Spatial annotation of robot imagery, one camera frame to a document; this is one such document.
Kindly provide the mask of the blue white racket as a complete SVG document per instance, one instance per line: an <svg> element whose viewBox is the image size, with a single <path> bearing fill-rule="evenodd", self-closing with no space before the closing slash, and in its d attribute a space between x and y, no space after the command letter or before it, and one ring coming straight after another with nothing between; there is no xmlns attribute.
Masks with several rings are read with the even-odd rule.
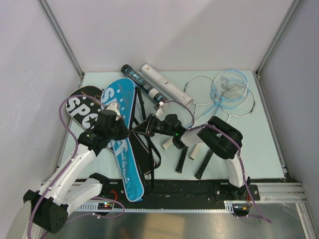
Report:
<svg viewBox="0 0 319 239"><path fill-rule="evenodd" d="M206 114L213 108L216 108L214 112L216 114L219 109L231 109L238 106L243 101L248 88L246 83L241 83L235 79L231 79L230 83L214 85L212 94L215 105Z"/></svg>

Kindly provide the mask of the black shuttlecock tube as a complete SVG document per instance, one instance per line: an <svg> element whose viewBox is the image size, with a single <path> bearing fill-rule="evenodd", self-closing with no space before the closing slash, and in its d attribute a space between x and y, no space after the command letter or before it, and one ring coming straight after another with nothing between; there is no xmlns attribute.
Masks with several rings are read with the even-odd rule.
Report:
<svg viewBox="0 0 319 239"><path fill-rule="evenodd" d="M130 65L125 64L121 68L121 72L127 77L133 80L137 86L139 86L147 95L152 98L158 105L159 108L165 108L165 102L168 98L160 92L154 85L152 85L145 77L140 75Z"/></svg>

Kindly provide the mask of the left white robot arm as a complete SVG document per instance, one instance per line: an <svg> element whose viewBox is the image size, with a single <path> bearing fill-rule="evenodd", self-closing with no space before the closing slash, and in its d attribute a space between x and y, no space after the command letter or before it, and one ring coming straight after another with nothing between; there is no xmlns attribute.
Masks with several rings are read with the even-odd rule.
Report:
<svg viewBox="0 0 319 239"><path fill-rule="evenodd" d="M115 139L125 139L128 129L120 112L108 106L98 114L93 129L88 129L75 140L74 152L38 190L28 190L23 201L30 203L30 215L26 229L31 238L33 225L55 234L66 224L68 217L86 201L98 197L107 198L109 184L89 178L77 190L71 191L79 173Z"/></svg>

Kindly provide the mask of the blue racket bag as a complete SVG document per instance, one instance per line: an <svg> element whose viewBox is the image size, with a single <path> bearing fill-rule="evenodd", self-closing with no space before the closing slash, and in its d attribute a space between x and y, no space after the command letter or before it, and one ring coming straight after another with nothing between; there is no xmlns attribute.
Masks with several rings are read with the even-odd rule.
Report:
<svg viewBox="0 0 319 239"><path fill-rule="evenodd" d="M117 103L125 126L130 129L135 116L137 85L129 78L119 78L109 84L101 95L102 103ZM144 176L151 172L150 154L144 142L137 135L111 141L121 172L124 191L129 202L139 202L146 190Z"/></svg>

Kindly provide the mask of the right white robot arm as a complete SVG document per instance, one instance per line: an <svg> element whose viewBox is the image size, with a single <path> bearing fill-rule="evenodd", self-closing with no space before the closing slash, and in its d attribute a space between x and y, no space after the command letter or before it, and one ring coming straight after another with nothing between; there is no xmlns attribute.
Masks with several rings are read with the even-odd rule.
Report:
<svg viewBox="0 0 319 239"><path fill-rule="evenodd" d="M187 151L190 146L197 149L199 145L209 148L195 173L195 178L202 179L212 155L224 160L228 172L228 185L217 187L215 194L231 195L237 200L248 194L248 176L244 172L240 158L242 147L242 133L217 116L212 116L205 124L194 128L185 128L176 114L169 114L160 120L154 114L149 115L142 123L131 129L131 132L153 137L156 133L172 137L176 148Z"/></svg>

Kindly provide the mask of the light blue racket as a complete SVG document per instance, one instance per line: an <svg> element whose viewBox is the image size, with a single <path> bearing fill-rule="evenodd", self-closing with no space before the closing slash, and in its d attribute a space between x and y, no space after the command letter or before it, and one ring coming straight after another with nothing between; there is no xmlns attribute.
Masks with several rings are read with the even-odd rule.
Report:
<svg viewBox="0 0 319 239"><path fill-rule="evenodd" d="M198 74L191 77L184 86L184 92L193 98L194 120L210 112L215 114L221 109L234 109L248 98L248 79L240 71L229 69L219 73L215 78Z"/></svg>

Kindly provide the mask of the white shuttlecock tube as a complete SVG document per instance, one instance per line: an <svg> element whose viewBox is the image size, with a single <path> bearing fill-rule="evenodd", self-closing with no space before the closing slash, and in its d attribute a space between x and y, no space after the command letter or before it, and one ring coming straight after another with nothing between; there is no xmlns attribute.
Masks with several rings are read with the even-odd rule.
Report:
<svg viewBox="0 0 319 239"><path fill-rule="evenodd" d="M170 97L174 100L182 103L183 105L189 107L193 103L193 98L190 97L186 92L182 91L179 87L168 80L159 71L155 70L149 64L145 64L141 68L141 72L148 77L157 86L163 89Z"/></svg>

